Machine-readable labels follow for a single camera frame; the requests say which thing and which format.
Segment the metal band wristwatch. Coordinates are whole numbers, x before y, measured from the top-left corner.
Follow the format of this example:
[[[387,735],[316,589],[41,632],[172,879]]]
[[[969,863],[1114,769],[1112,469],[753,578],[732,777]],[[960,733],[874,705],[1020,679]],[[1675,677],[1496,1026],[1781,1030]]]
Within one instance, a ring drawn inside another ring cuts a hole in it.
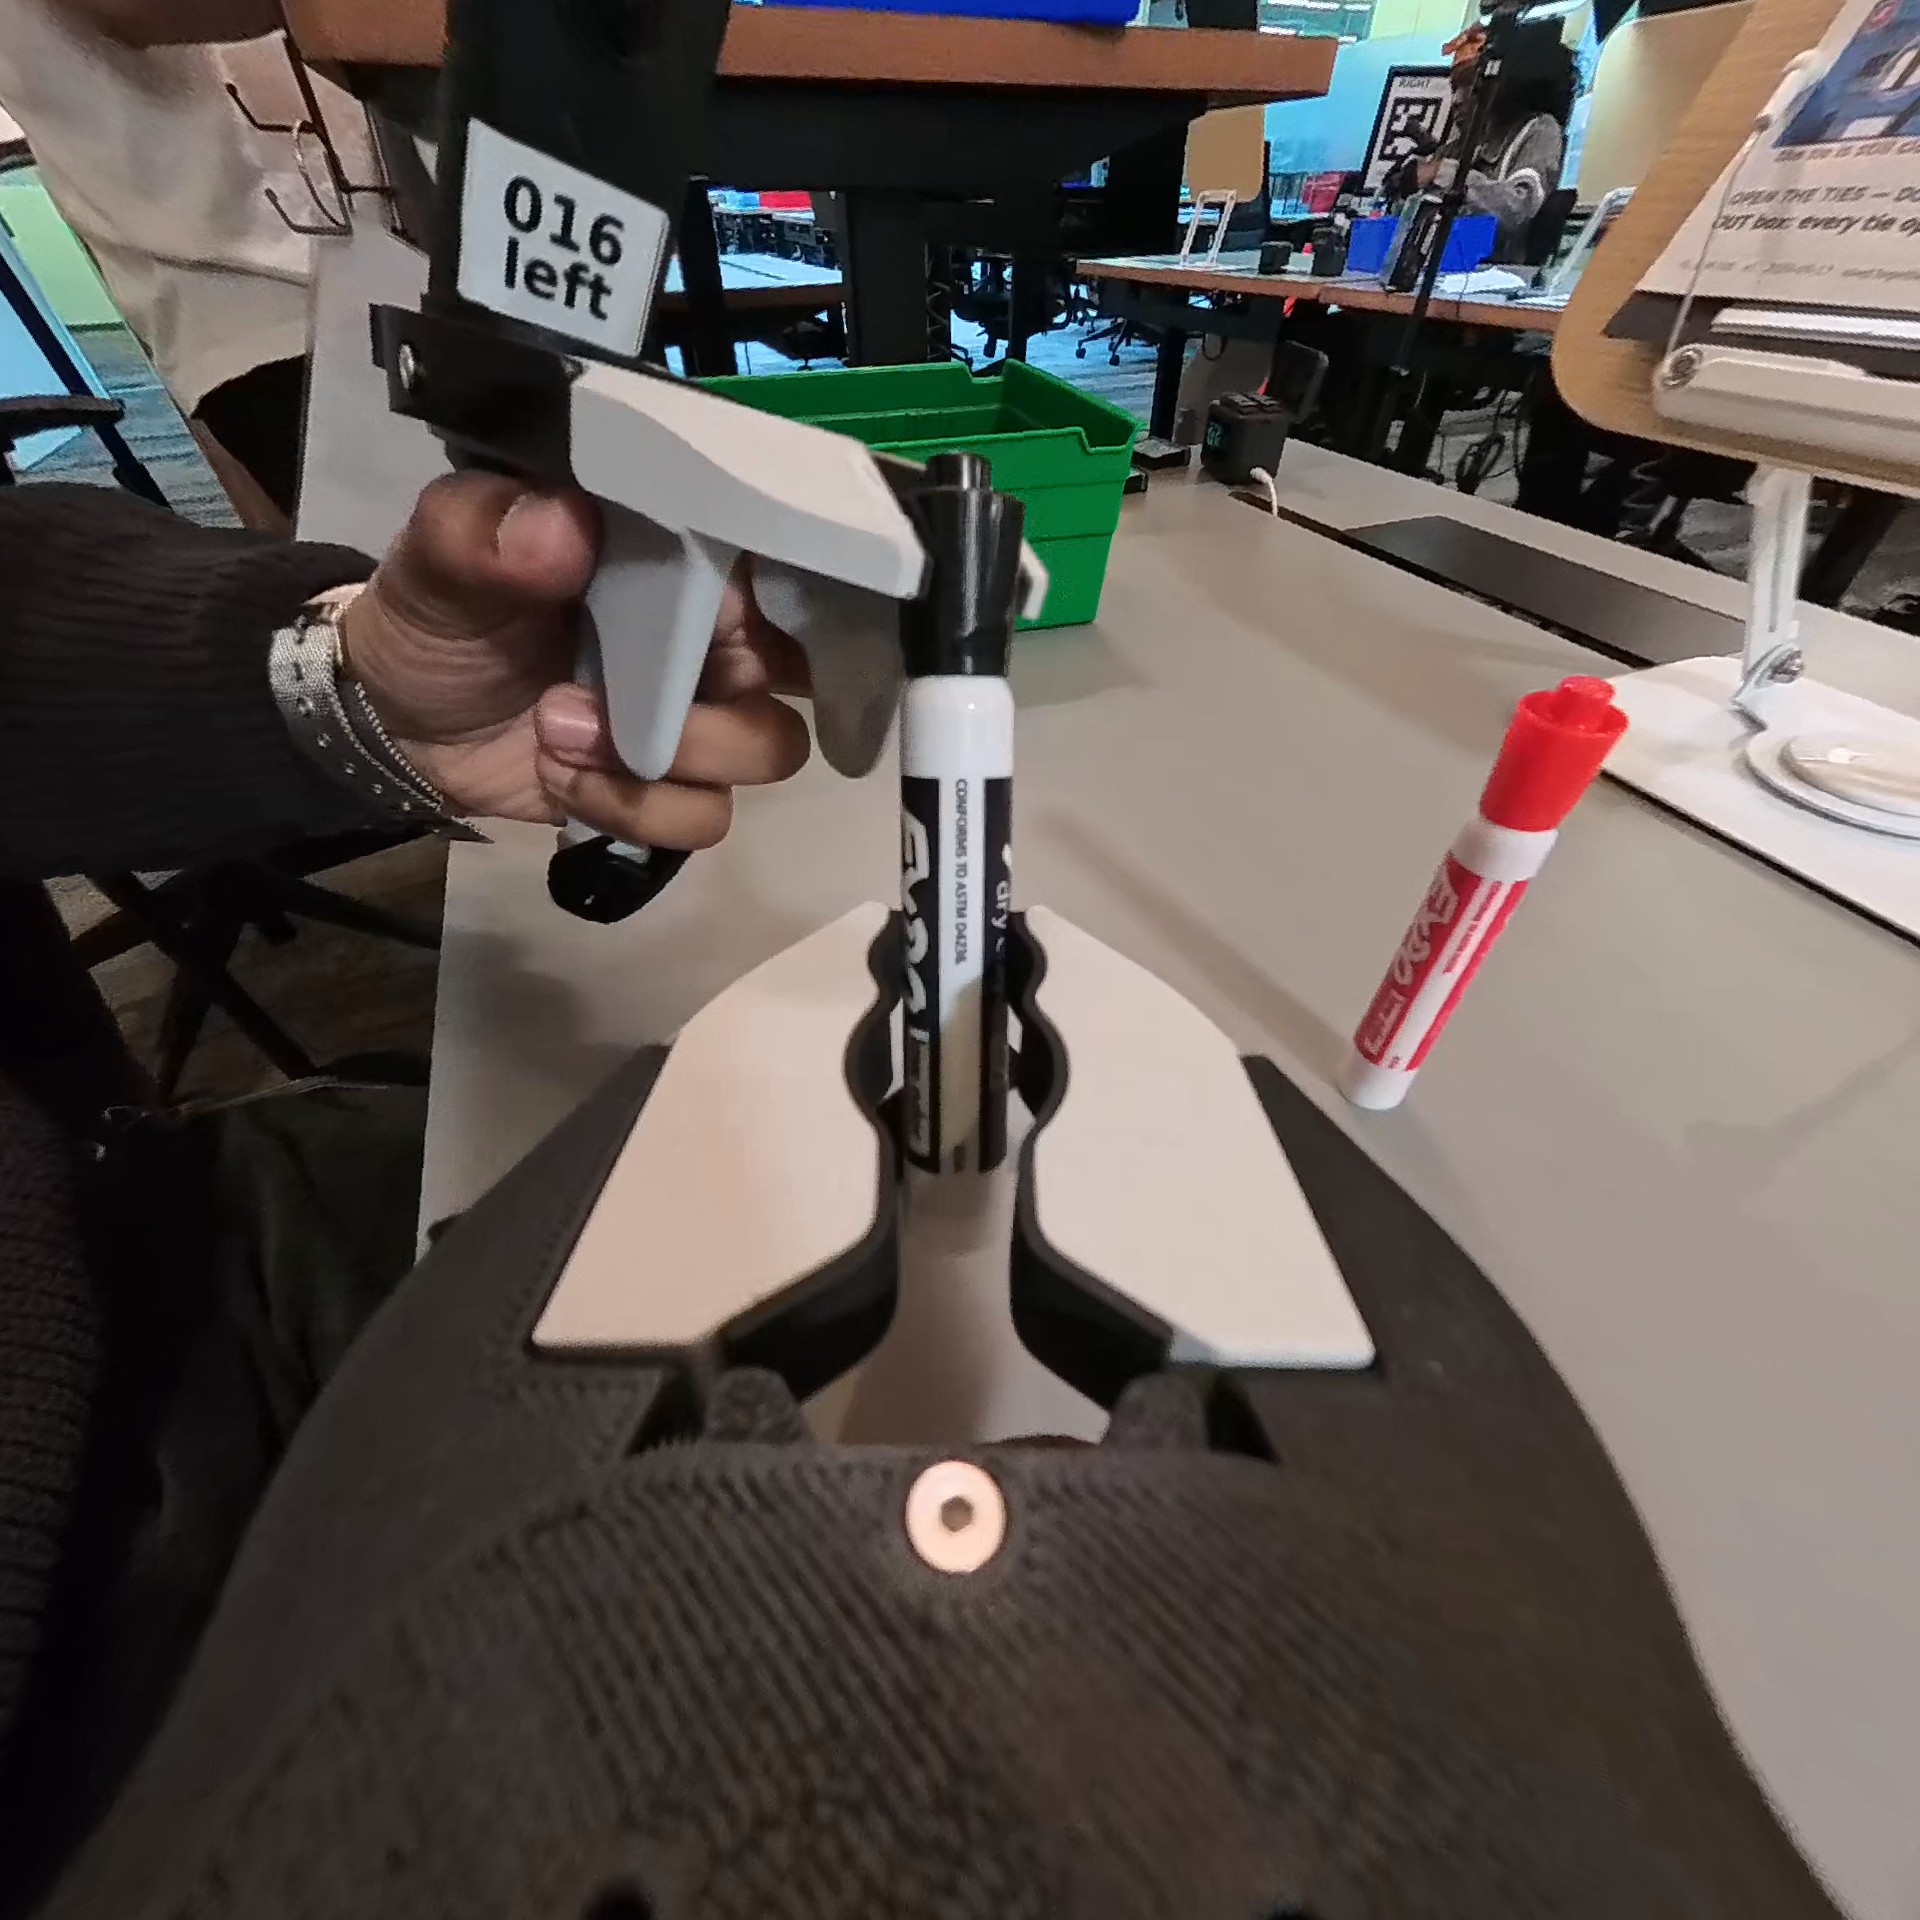
[[[340,582],[322,589],[272,635],[267,671],[280,718],[300,753],[381,819],[459,843],[487,843],[400,752],[363,682],[348,674],[345,613],[363,587]]]

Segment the black dry erase marker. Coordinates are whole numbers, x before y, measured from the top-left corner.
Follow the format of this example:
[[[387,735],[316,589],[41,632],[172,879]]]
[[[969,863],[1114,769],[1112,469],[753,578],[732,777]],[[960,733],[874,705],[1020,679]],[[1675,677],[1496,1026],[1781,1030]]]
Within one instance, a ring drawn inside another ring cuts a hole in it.
[[[1018,702],[1011,654],[1049,575],[1024,505],[965,450],[931,458],[905,507],[929,558],[904,609],[898,712],[904,1154],[937,1174],[1005,1151]]]

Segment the red dry erase marker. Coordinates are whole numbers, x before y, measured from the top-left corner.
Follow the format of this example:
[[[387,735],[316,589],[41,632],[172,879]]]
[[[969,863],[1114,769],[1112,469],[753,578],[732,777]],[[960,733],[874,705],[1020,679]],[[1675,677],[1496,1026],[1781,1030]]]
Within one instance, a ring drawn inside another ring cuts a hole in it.
[[[1436,865],[1353,1030],[1338,1088],[1356,1107],[1388,1112],[1403,1102],[1625,728],[1607,679],[1562,679],[1517,702],[1474,815]]]

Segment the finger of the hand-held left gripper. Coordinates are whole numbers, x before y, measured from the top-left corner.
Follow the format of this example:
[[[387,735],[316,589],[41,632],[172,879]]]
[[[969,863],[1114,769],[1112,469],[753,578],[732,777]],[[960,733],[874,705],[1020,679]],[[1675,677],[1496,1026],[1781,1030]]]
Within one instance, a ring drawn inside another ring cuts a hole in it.
[[[857,441],[711,391],[588,367],[569,398],[569,458],[602,515],[584,656],[617,758],[671,773],[738,561],[821,574],[900,608],[929,558],[881,462]]]
[[[760,613],[804,654],[828,765],[868,777],[897,731],[905,686],[898,601],[821,574],[755,574],[753,591]]]

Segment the white tablet stand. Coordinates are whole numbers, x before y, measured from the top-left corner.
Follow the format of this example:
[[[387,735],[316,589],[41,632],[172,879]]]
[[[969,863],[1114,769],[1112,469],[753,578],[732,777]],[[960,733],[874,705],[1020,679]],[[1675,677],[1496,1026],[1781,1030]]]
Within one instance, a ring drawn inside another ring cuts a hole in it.
[[[1797,613],[1812,482],[1890,469],[1916,491],[1917,322],[1727,304],[1672,342],[1650,407],[1739,446],[1749,569],[1738,654],[1625,671],[1623,785],[1909,941],[1917,935],[1917,721],[1811,677]]]

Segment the wooden clipboard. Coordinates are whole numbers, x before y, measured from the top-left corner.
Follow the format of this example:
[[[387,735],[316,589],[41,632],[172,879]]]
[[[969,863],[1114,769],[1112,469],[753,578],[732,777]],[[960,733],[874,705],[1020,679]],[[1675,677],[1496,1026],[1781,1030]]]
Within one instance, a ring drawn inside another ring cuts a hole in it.
[[[1916,495],[1916,464],[1661,419],[1652,407],[1661,338],[1610,334],[1616,310],[1738,155],[1788,61],[1812,47],[1839,14],[1840,2],[1723,5],[1636,18],[1607,39],[1586,161],[1632,160],[1639,171],[1554,330],[1552,375],[1595,427]]]

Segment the black desk pad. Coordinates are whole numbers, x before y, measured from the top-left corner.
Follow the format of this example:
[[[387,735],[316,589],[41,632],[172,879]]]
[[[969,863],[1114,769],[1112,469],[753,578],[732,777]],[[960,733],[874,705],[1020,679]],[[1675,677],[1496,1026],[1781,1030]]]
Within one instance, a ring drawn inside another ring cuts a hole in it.
[[[1619,665],[1739,656],[1744,646],[1744,623],[1736,614],[1556,558],[1468,520],[1389,519],[1345,529],[1341,538],[1389,567],[1464,591]]]

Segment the black charging dock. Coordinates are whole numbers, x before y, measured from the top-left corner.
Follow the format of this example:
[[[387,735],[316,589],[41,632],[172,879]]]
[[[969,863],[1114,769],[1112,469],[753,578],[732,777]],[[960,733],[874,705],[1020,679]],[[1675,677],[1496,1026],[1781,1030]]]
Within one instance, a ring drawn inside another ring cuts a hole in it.
[[[1199,458],[1207,474],[1227,487],[1277,477],[1293,423],[1291,408],[1267,392],[1231,391],[1212,399]]]

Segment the large framed tag sign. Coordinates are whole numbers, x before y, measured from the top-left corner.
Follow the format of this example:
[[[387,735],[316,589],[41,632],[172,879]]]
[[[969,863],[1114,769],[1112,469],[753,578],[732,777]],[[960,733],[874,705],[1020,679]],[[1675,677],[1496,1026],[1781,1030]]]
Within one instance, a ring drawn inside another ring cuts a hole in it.
[[[1362,197],[1385,191],[1385,179],[1409,158],[1436,153],[1455,111],[1449,63],[1395,63],[1388,67],[1361,166]]]

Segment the printed instruction sheet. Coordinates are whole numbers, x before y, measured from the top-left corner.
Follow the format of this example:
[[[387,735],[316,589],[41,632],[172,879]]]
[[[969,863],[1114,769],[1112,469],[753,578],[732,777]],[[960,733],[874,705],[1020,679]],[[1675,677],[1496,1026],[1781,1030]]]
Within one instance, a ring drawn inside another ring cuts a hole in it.
[[[1917,5],[1741,5],[1595,264],[1611,342],[1916,360]]]

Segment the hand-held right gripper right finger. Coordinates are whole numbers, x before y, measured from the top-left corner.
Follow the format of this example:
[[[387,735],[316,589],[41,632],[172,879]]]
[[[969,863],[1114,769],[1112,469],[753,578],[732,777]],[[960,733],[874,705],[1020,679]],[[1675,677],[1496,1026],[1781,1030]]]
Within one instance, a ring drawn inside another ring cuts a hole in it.
[[[1361,1374],[1376,1344],[1315,1217],[1255,1062],[1059,912],[1011,958],[1032,1112],[1011,1306],[1056,1376]]]

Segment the green plastic bin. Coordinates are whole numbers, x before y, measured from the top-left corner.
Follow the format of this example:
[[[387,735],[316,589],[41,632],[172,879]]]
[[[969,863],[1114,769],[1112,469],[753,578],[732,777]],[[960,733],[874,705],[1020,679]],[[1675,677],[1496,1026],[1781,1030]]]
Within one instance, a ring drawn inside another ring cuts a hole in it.
[[[1120,407],[1027,362],[976,375],[960,362],[715,375],[708,392],[840,432],[923,464],[962,450],[1024,505],[1024,537],[1047,569],[1047,601],[1024,627],[1091,623],[1140,425]]]

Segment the black office chair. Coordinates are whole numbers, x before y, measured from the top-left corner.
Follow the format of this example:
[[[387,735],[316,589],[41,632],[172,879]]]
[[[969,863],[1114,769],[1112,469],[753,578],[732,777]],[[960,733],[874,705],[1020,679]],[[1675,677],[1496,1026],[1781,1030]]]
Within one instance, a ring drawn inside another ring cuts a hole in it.
[[[353,831],[47,894],[170,1105],[339,1075],[425,1088],[448,849]]]

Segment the blue storage bin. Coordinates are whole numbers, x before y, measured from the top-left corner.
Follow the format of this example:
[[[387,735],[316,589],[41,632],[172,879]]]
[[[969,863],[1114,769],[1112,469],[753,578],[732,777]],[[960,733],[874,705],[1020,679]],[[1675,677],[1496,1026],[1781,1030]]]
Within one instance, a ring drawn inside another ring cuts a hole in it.
[[[1425,209],[1425,205],[1407,205],[1402,211],[1376,211],[1356,219],[1348,229],[1348,254],[1340,277],[1380,280],[1388,274],[1388,259],[1402,243],[1402,229],[1409,224],[1402,214],[1418,209]],[[1496,240],[1496,217],[1461,211],[1447,240],[1443,274],[1476,272],[1490,259]]]

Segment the person's left hand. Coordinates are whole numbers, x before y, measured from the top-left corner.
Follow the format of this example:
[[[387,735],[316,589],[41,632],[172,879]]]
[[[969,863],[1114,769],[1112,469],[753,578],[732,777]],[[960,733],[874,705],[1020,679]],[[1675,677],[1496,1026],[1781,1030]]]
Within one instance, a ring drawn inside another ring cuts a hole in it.
[[[810,665],[737,565],[680,752],[664,779],[639,779],[616,752],[602,695],[575,679],[599,520],[579,489],[444,474],[344,613],[344,663],[457,813],[714,848],[740,785],[807,763],[810,725],[793,698],[810,695]]]

